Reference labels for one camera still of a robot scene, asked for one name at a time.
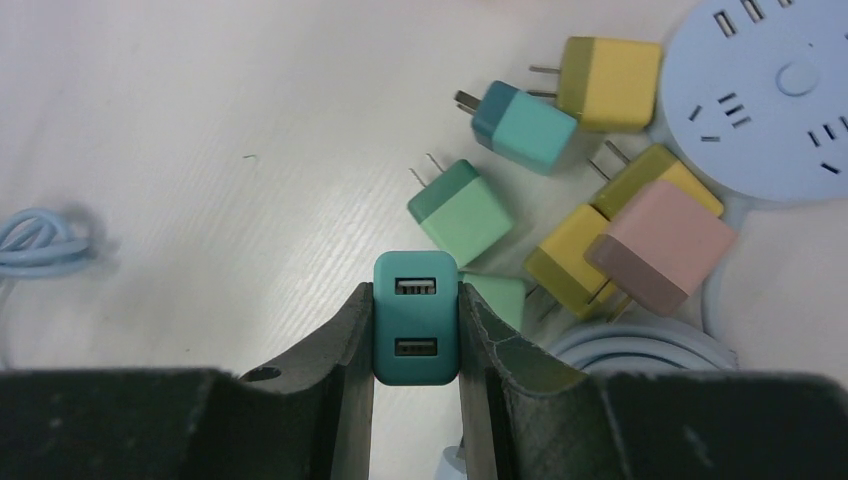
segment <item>usb port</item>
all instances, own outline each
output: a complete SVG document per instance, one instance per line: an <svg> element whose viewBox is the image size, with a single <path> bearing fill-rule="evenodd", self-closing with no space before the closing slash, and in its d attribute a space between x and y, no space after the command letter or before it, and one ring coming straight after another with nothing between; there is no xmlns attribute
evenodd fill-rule
<svg viewBox="0 0 848 480"><path fill-rule="evenodd" d="M730 20L730 17L727 16L727 12L722 10L716 13L714 17L719 28L721 28L721 31L724 32L725 37L730 38L736 35L736 27L733 25L733 21Z"/></svg>
<svg viewBox="0 0 848 480"><path fill-rule="evenodd" d="M395 295L435 295L435 278L396 278Z"/></svg>
<svg viewBox="0 0 848 480"><path fill-rule="evenodd" d="M742 0L742 5L745 7L745 11L748 12L748 16L751 17L751 20L754 23L759 23L764 18L763 11L760 9L760 6L757 5L757 0Z"/></svg>
<svg viewBox="0 0 848 480"><path fill-rule="evenodd" d="M435 338L396 338L396 357L435 357L439 353Z"/></svg>

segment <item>power cord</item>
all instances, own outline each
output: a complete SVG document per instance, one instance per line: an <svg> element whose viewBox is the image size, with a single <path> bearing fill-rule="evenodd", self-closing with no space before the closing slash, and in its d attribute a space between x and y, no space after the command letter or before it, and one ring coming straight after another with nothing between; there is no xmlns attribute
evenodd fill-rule
<svg viewBox="0 0 848 480"><path fill-rule="evenodd" d="M736 356L703 332L643 310L569 330L548 352L586 373L735 370Z"/></svg>
<svg viewBox="0 0 848 480"><path fill-rule="evenodd" d="M77 238L61 215L30 208L0 224L0 282L70 275L91 263L91 242ZM5 348L0 369L10 368Z"/></svg>
<svg viewBox="0 0 848 480"><path fill-rule="evenodd" d="M728 197L724 202L724 215L721 219L727 226L738 232L742 229L745 217L748 216L750 211L750 201L735 196ZM704 333L716 339L716 323L718 322L716 311L719 294L721 293L721 279L724 277L725 268L727 268L727 256L713 269L701 288L701 326Z"/></svg>

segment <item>dual usb charger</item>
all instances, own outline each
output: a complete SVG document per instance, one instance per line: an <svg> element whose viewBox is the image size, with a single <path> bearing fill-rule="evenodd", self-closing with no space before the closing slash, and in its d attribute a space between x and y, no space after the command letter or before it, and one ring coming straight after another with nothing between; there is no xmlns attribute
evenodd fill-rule
<svg viewBox="0 0 848 480"><path fill-rule="evenodd" d="M445 385L459 373L456 261L386 252L374 264L374 375L385 385Z"/></svg>

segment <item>screw hole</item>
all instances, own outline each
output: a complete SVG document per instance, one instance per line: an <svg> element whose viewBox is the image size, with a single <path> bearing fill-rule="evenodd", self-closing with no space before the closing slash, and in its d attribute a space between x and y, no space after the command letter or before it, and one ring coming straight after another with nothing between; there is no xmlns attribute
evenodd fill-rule
<svg viewBox="0 0 848 480"><path fill-rule="evenodd" d="M243 380L245 382L261 382L263 380L271 380L272 378L277 378L283 373L279 368L274 367L256 367L253 370L247 372Z"/></svg>

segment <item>light blue cable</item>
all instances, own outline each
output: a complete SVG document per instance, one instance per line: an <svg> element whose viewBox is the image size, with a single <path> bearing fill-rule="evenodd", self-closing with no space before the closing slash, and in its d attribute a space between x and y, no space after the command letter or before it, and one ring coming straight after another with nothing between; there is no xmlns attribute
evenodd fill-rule
<svg viewBox="0 0 848 480"><path fill-rule="evenodd" d="M91 263L91 243L62 216L43 208L18 212L0 225L0 280L59 277Z"/></svg>

